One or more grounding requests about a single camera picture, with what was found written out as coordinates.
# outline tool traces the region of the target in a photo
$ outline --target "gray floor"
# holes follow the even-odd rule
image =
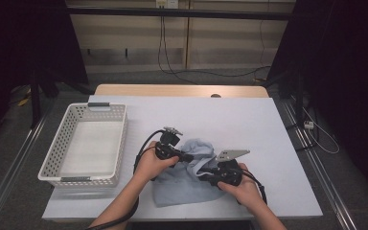
[[[215,70],[216,73],[227,75],[239,75],[251,71],[251,69],[241,70]],[[194,81],[198,84],[227,84],[227,85],[253,85],[259,84],[259,80],[265,77],[266,70],[258,71],[256,75],[249,74],[244,77],[219,77],[202,73],[183,73],[178,77],[187,81]],[[171,74],[163,74],[160,71],[139,72],[139,73],[118,73],[118,74],[92,74],[89,76],[89,87],[95,88],[101,82],[117,83],[182,83],[187,81],[180,80]],[[61,120],[66,107],[70,103],[86,102],[88,96],[73,90],[72,88],[60,84],[58,86],[60,93],[54,101],[54,107],[47,117],[47,121],[41,130],[40,137],[32,146],[29,157],[26,159],[20,174],[16,178],[16,183],[11,189],[6,202],[0,212],[0,229],[83,229],[88,222],[80,223],[54,223],[41,219],[45,205],[50,197],[52,188],[47,183],[42,183],[37,179],[37,173],[40,169],[47,149],[49,148],[53,137],[57,131],[59,121]],[[26,88],[22,88],[12,94],[11,100],[18,101],[24,96]],[[290,125],[284,104],[289,100],[278,98],[276,86],[268,89],[278,106],[279,113],[284,120],[285,127]],[[42,108],[48,107],[50,100],[44,95],[42,98]],[[30,131],[31,123],[31,103],[24,106],[17,106],[11,103],[11,108],[3,119],[0,126],[0,181],[4,178],[8,168],[18,153],[23,141]],[[329,133],[332,130],[319,117],[319,124]],[[293,128],[289,130],[290,140],[293,145],[299,149],[301,144],[295,135]],[[321,144],[331,149],[333,143],[321,135]],[[341,146],[341,152],[338,154],[329,154],[325,151],[315,148],[325,166],[333,184],[342,199],[349,208],[357,229],[368,229],[368,182],[363,175],[352,164],[348,152]],[[308,155],[304,151],[297,152],[307,177],[310,180],[312,189],[320,203],[324,216],[321,218],[308,219],[282,219],[288,229],[343,229],[339,224],[337,215],[334,212],[332,204],[328,200],[321,183],[315,174]],[[246,229],[243,223],[230,222],[220,223],[219,226],[234,226],[233,228]],[[218,228],[215,223],[159,223],[159,224],[133,224],[133,229],[223,229]]]

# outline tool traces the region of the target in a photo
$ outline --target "floor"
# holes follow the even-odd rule
[[[197,84],[259,85],[265,80],[267,68],[253,71],[254,69],[246,68],[237,70],[209,69],[203,70],[203,72],[180,73],[177,74],[178,76],[159,70],[90,73],[88,87],[95,88],[102,82],[189,83],[191,81]],[[220,76],[205,72],[214,72]],[[83,95],[67,85],[59,83],[57,87],[59,95],[56,99],[48,99],[44,93],[40,94],[42,110],[49,111],[45,118],[45,125],[41,128],[41,133],[44,135],[30,145],[27,157],[18,165],[18,173],[7,175],[14,159],[20,154],[20,150],[25,148],[22,145],[31,132],[31,102],[28,101],[22,106],[18,105],[18,101],[26,94],[28,86],[19,87],[12,91],[10,109],[0,126],[0,186],[2,187],[1,181],[8,176],[11,176],[12,181],[15,182],[7,188],[8,192],[0,200],[0,229],[83,229],[89,223],[89,221],[55,223],[41,219],[45,204],[52,192],[49,185],[41,183],[36,178],[41,162],[53,140],[67,105],[77,102],[84,103],[88,99],[87,95]],[[276,85],[267,90],[278,107],[292,144],[298,150],[296,154],[301,160],[324,213],[321,218],[282,219],[282,222],[288,229],[368,229],[368,182],[351,162],[349,152],[344,150],[343,143],[338,143],[340,151],[337,154],[325,152],[318,146],[310,150],[299,150],[303,146],[301,138],[298,136],[298,129],[292,126],[293,99],[280,99]],[[313,109],[309,110],[310,115],[314,114],[313,111]],[[327,126],[320,114],[317,114],[316,123],[333,137],[332,128]],[[335,150],[334,142],[326,134],[320,133],[319,140],[321,146],[326,150]],[[319,168],[315,168],[312,159],[320,164],[319,168],[322,167],[320,170],[324,170],[329,178],[324,180],[318,176],[317,170]],[[330,185],[333,186],[331,192],[324,189]],[[348,214],[348,217],[352,218],[350,224],[341,224],[344,217],[338,213],[338,210],[335,210],[338,207],[347,209],[342,214]],[[190,222],[180,223],[179,226],[180,229],[223,229],[222,226],[224,228],[258,229],[256,224],[251,228],[248,222],[221,222],[218,226],[216,222],[202,224]],[[171,229],[173,227],[176,228],[177,223],[135,223],[130,225],[132,229]]]

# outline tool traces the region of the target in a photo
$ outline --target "hand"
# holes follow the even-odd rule
[[[242,169],[247,170],[247,167],[243,163],[239,163],[239,166]],[[241,184],[238,186],[233,186],[220,181],[218,183],[218,187],[234,196],[251,214],[254,214],[255,209],[264,203],[256,183],[245,175],[242,176]]]
[[[142,158],[137,166],[135,176],[145,179],[146,182],[156,177],[169,166],[178,162],[178,156],[160,160],[155,154],[155,141],[152,141],[143,153]]]

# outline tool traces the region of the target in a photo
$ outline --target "white plastic basket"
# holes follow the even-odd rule
[[[127,107],[72,103],[38,179],[60,188],[115,187],[127,135]]]

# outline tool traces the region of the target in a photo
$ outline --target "cloth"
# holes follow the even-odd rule
[[[174,168],[167,168],[153,181],[153,199],[157,207],[177,204],[199,203],[220,198],[225,192],[211,186],[207,181],[200,181],[201,168],[217,166],[213,146],[200,139],[188,140],[181,147],[194,156],[190,163],[178,162]]]

